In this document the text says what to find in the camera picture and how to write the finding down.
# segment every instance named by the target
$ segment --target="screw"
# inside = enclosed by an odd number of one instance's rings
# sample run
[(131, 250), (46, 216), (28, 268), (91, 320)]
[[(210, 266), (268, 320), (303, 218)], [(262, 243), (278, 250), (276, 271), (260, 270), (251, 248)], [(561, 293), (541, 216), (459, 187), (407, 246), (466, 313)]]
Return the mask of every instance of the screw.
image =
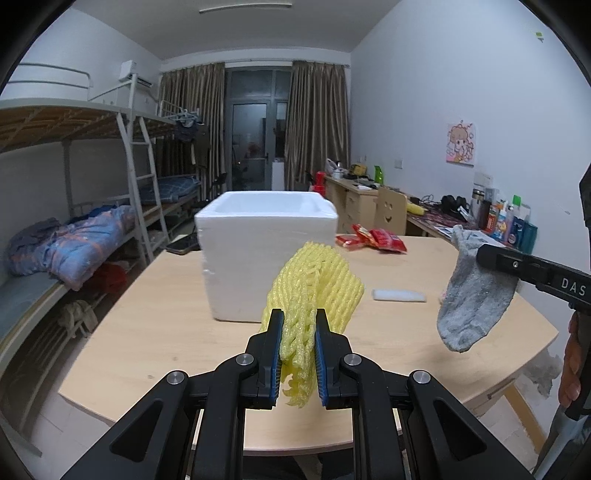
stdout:
[(174, 372), (170, 372), (168, 375), (166, 375), (166, 381), (168, 383), (170, 383), (171, 385), (177, 385), (179, 383), (181, 383), (184, 380), (184, 373), (183, 372), (179, 372), (174, 371)]
[(425, 384), (431, 381), (431, 375), (429, 375), (425, 370), (417, 370), (413, 373), (413, 378), (416, 383)]
[(345, 358), (343, 358), (343, 360), (347, 365), (350, 365), (352, 367), (354, 367), (355, 365), (359, 365), (361, 363), (361, 357), (356, 353), (348, 353), (347, 355), (345, 355)]
[(253, 363), (255, 358), (249, 353), (241, 353), (236, 357), (236, 363), (238, 365), (250, 365)]

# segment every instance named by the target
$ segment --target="tiled floor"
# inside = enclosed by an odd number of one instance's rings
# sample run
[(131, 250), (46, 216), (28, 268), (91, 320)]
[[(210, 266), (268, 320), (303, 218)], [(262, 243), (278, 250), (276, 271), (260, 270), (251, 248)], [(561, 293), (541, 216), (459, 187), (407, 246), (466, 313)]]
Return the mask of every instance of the tiled floor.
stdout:
[[(57, 393), (85, 341), (80, 340), (71, 354), (62, 360), (59, 373), (35, 422), (32, 443), (43, 452), (43, 456), (38, 458), (17, 449), (37, 480), (59, 480), (109, 429), (106, 423), (73, 407)], [(505, 397), (480, 420), (527, 469), (534, 467), (537, 455), (533, 445)], [(319, 480), (317, 459), (314, 456), (302, 457), (299, 464), (309, 480)]]
[(42, 451), (42, 457), (17, 449), (37, 480), (60, 479), (109, 429), (106, 423), (73, 407), (57, 392), (85, 342), (79, 340), (71, 354), (62, 359), (62, 367), (37, 414), (31, 443)]

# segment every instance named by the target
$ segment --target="human hand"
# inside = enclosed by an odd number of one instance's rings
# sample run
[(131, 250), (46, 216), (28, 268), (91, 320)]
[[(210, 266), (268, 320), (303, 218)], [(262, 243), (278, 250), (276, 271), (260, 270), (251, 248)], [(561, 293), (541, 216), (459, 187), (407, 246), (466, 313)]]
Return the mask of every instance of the human hand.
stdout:
[(573, 313), (569, 323), (570, 338), (564, 350), (564, 365), (560, 387), (558, 388), (558, 401), (564, 408), (576, 400), (581, 393), (581, 382), (579, 381), (579, 369), (582, 362), (582, 349), (577, 337), (579, 330), (579, 314)]

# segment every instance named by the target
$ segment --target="air conditioner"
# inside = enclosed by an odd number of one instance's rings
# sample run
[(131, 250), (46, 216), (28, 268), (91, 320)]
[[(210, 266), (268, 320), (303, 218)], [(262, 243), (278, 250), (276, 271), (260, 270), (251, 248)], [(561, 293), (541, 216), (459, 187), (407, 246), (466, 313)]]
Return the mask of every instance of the air conditioner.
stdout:
[[(138, 73), (138, 64), (133, 60), (125, 61), (121, 64), (121, 71), (119, 72), (119, 81), (126, 82), (131, 80), (134, 73)], [(146, 80), (138, 75), (138, 84), (146, 88), (152, 88), (152, 82)]]

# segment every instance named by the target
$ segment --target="yellow item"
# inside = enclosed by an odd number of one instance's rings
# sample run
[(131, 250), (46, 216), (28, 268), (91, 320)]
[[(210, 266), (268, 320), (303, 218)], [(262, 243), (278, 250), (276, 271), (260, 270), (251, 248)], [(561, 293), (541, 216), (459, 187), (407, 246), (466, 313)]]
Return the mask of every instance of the yellow item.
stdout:
[(358, 163), (351, 165), (351, 168), (349, 169), (349, 173), (352, 175), (358, 175), (359, 177), (362, 177), (363, 175), (365, 175), (368, 171), (368, 167), (367, 165), (359, 165)]
[(267, 330), (272, 309), (283, 310), (279, 355), (281, 382), (292, 375), (289, 390), (284, 390), (291, 397), (289, 405), (306, 405), (316, 386), (316, 310), (325, 309), (330, 330), (343, 333), (363, 291), (361, 280), (334, 248), (312, 242), (300, 248), (273, 281), (261, 331)]
[(425, 215), (426, 210), (420, 205), (415, 205), (414, 203), (408, 202), (407, 212), (412, 213), (413, 215)]

